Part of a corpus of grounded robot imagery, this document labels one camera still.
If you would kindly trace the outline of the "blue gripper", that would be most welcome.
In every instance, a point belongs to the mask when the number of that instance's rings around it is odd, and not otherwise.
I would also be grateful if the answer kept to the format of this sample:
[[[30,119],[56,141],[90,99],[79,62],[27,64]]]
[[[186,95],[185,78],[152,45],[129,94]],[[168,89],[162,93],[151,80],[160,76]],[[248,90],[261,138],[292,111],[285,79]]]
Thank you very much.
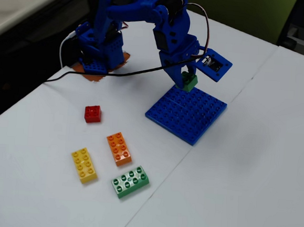
[[[186,65],[188,73],[196,74],[197,59],[191,57],[198,55],[199,52],[200,45],[197,38],[188,34],[187,30],[171,30],[169,27],[155,27],[153,34],[157,49],[160,51],[159,56],[163,70],[178,88],[184,88],[182,67]],[[177,63],[187,59],[189,60],[185,64]]]

